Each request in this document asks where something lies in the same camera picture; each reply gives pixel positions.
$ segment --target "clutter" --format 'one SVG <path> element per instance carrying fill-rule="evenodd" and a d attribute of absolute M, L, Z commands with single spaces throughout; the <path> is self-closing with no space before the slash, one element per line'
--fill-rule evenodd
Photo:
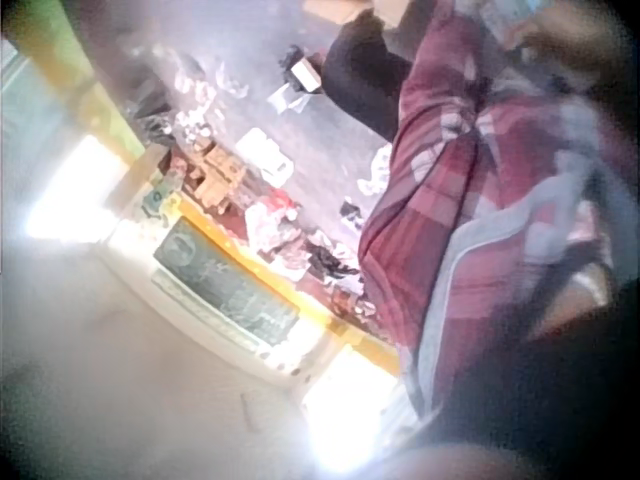
<path fill-rule="evenodd" d="M 235 189 L 246 173 L 246 166 L 235 156 L 216 146 L 200 165 L 204 176 L 193 195 L 204 208 L 217 207 Z"/>
<path fill-rule="evenodd" d="M 324 277 L 325 283 L 331 280 L 340 280 L 347 275 L 360 273 L 358 269 L 342 263 L 326 247 L 307 242 L 306 248 L 311 254 L 309 264 Z"/>
<path fill-rule="evenodd" d="M 304 51 L 297 45 L 291 45 L 285 57 L 278 62 L 282 68 L 282 78 L 285 84 L 291 85 L 294 92 L 304 92 L 304 86 L 291 71 L 293 66 L 304 59 Z"/>
<path fill-rule="evenodd" d="M 182 158 L 172 158 L 169 171 L 160 183 L 142 199 L 140 208 L 144 214 L 148 218 L 161 220 L 165 228 L 168 227 L 168 219 L 166 215 L 162 214 L 162 205 L 172 194 L 180 191 L 186 172 L 186 161 Z"/>
<path fill-rule="evenodd" d="M 342 217 L 342 223 L 349 228 L 360 232 L 364 226 L 364 218 L 360 207 L 354 205 L 349 197 L 345 197 L 345 200 L 340 207 L 340 217 Z"/>
<path fill-rule="evenodd" d="M 302 233 L 287 216 L 298 207 L 282 191 L 270 197 L 261 197 L 245 211 L 249 248 L 254 252 L 269 253 Z"/>
<path fill-rule="evenodd" d="M 306 58 L 301 59 L 291 67 L 291 73 L 293 73 L 308 93 L 319 90 L 322 85 L 320 75 Z"/>
<path fill-rule="evenodd" d="M 391 160 L 392 145 L 390 143 L 376 152 L 371 162 L 371 180 L 358 179 L 358 189 L 363 195 L 379 195 L 389 185 L 389 162 Z"/>
<path fill-rule="evenodd" d="M 311 100 L 310 94 L 296 92 L 289 83 L 281 86 L 267 98 L 267 102 L 275 108 L 278 115 L 281 115 L 286 110 L 302 113 L 309 100 Z"/>
<path fill-rule="evenodd" d="M 224 62 L 216 70 L 216 85 L 235 99 L 245 98 L 249 93 L 249 85 L 242 85 L 238 80 L 231 78 L 227 73 Z"/>
<path fill-rule="evenodd" d="M 293 162 L 280 153 L 280 147 L 259 128 L 252 128 L 236 143 L 237 152 L 255 165 L 262 178 L 275 188 L 293 175 Z"/>

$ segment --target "red plaid shirt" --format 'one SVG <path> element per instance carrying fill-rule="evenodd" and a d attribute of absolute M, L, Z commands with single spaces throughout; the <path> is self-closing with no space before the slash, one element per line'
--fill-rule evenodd
<path fill-rule="evenodd" d="M 359 249 L 380 326 L 424 411 L 495 345 L 496 312 L 529 299 L 569 245 L 600 239 L 588 181 L 635 157 L 583 101 L 544 94 L 513 71 L 480 96 L 494 67 L 482 64 L 484 30 L 449 2 L 438 8 L 401 93 L 389 186 Z"/>

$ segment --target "floor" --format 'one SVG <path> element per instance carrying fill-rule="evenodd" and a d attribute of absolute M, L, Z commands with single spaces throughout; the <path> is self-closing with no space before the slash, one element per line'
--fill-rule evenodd
<path fill-rule="evenodd" d="M 28 234 L 85 134 L 33 66 L 21 75 L 2 98 L 0 284 L 0 443 L 20 478 L 305 478 L 307 427 L 285 392 L 171 327 L 92 245 Z"/>
<path fill-rule="evenodd" d="M 118 79 L 113 72 L 121 71 L 113 47 L 117 31 L 136 31 L 149 41 L 188 52 L 201 63 L 210 81 L 224 62 L 227 72 L 249 86 L 249 93 L 241 100 L 225 99 L 223 142 L 234 145 L 252 127 L 265 131 L 295 164 L 295 173 L 284 188 L 304 206 L 303 218 L 334 240 L 357 249 L 358 235 L 342 225 L 338 210 L 348 196 L 365 216 L 370 213 L 378 197 L 364 196 L 356 182 L 370 178 L 371 160 L 385 141 L 324 96 L 314 96 L 301 114 L 286 111 L 277 115 L 266 102 L 282 85 L 278 60 L 287 48 L 297 44 L 309 52 L 327 51 L 339 26 L 305 13 L 303 0 L 63 3 L 88 56 L 106 73 L 109 78 L 104 83 L 116 93 Z M 418 10 L 425 10 L 430 1 L 418 3 Z M 420 12 L 408 16 L 405 23 L 413 37 L 420 31 L 415 19 L 424 17 Z"/>

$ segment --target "trash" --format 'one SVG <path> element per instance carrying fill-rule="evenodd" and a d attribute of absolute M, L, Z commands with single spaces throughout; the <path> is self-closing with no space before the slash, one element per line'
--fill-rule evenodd
<path fill-rule="evenodd" d="M 291 67 L 291 73 L 293 73 L 305 91 L 309 93 L 319 90 L 322 86 L 320 75 L 306 58 Z"/>
<path fill-rule="evenodd" d="M 255 165 L 262 178 L 275 188 L 293 175 L 293 162 L 280 153 L 280 147 L 259 128 L 252 128 L 236 143 L 238 154 Z"/>
<path fill-rule="evenodd" d="M 360 207 L 354 205 L 349 197 L 346 197 L 342 207 L 340 207 L 340 216 L 342 217 L 342 223 L 347 225 L 352 230 L 360 232 L 364 226 L 364 218 L 362 218 L 362 212 Z"/>
<path fill-rule="evenodd" d="M 238 80 L 231 78 L 226 71 L 224 62 L 216 70 L 216 84 L 232 97 L 240 100 L 249 93 L 249 85 L 242 85 Z"/>
<path fill-rule="evenodd" d="M 306 249 L 311 254 L 309 264 L 316 270 L 317 274 L 321 274 L 324 277 L 325 283 L 360 273 L 358 269 L 342 263 L 324 246 L 307 242 Z"/>
<path fill-rule="evenodd" d="M 286 110 L 293 110 L 296 113 L 302 113 L 304 107 L 309 103 L 311 95 L 309 93 L 296 92 L 294 87 L 289 83 L 285 83 L 275 92 L 269 95 L 267 102 L 276 109 L 278 115 Z"/>
<path fill-rule="evenodd" d="M 301 235 L 301 230 L 286 219 L 291 208 L 294 206 L 280 198 L 262 198 L 247 208 L 244 218 L 249 248 L 254 253 L 269 253 Z"/>
<path fill-rule="evenodd" d="M 141 209 L 149 218 L 161 219 L 165 227 L 167 217 L 161 212 L 163 203 L 175 192 L 180 191 L 187 173 L 186 160 L 174 157 L 169 171 L 162 181 L 142 199 Z"/>
<path fill-rule="evenodd" d="M 376 152 L 371 161 L 371 180 L 358 179 L 358 189 L 367 197 L 384 192 L 389 185 L 389 162 L 392 146 L 387 143 Z"/>

